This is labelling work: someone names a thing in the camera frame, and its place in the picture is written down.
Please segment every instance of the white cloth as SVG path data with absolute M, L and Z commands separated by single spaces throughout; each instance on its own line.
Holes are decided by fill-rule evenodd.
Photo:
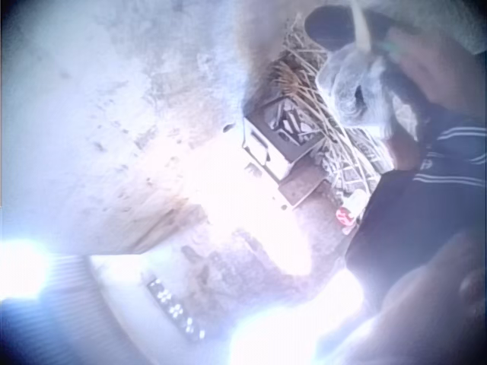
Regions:
M 345 128 L 363 128 L 387 139 L 396 122 L 392 99 L 380 76 L 384 59 L 348 44 L 329 55 L 316 83 L 333 118 Z

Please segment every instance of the concrete wall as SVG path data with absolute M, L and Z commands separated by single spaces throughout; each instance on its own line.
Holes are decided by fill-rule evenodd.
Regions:
M 195 211 L 200 219 L 184 161 L 238 121 L 249 75 L 271 59 L 273 25 L 243 18 L 248 5 L 14 8 L 2 34 L 4 238 L 70 253 L 140 252 Z M 277 14 L 275 2 L 263 6 Z M 242 21 L 253 31 L 239 30 Z M 269 37 L 248 46 L 257 34 Z

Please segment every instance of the red object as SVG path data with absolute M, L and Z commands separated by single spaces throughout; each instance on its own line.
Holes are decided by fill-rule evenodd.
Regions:
M 355 219 L 350 217 L 350 211 L 347 208 L 340 207 L 336 211 L 336 219 L 344 226 L 350 227 L 353 225 Z

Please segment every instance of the bright light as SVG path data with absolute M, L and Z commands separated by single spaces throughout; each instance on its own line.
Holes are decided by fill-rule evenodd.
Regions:
M 355 276 L 344 269 L 335 274 L 325 289 L 304 305 L 316 326 L 316 332 L 325 335 L 338 328 L 348 317 L 360 310 L 364 292 Z
M 231 365 L 308 365 L 317 343 L 316 334 L 300 312 L 274 309 L 242 326 L 232 339 Z
M 29 241 L 0 244 L 0 300 L 35 298 L 46 283 L 49 257 Z
M 200 151 L 186 167 L 193 187 L 192 201 L 208 215 L 213 242 L 244 229 L 262 244 L 270 259 L 285 273 L 308 275 L 311 254 L 291 211 L 283 211 L 269 187 L 244 170 L 249 157 L 215 143 Z
M 356 313 L 362 301 L 360 284 L 342 270 L 309 303 L 274 309 L 242 325 L 232 341 L 231 365 L 309 365 L 320 337 Z

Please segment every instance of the hay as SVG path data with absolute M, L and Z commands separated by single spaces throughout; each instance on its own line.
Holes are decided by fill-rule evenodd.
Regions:
M 380 175 L 393 169 L 393 161 L 380 141 L 360 129 L 345 130 L 331 116 L 315 85 L 325 62 L 326 52 L 307 37 L 298 16 L 288 27 L 272 80 L 298 106 L 304 121 L 324 132 L 325 139 L 312 156 L 327 172 L 332 193 L 341 202 L 344 195 L 356 189 L 371 194 Z

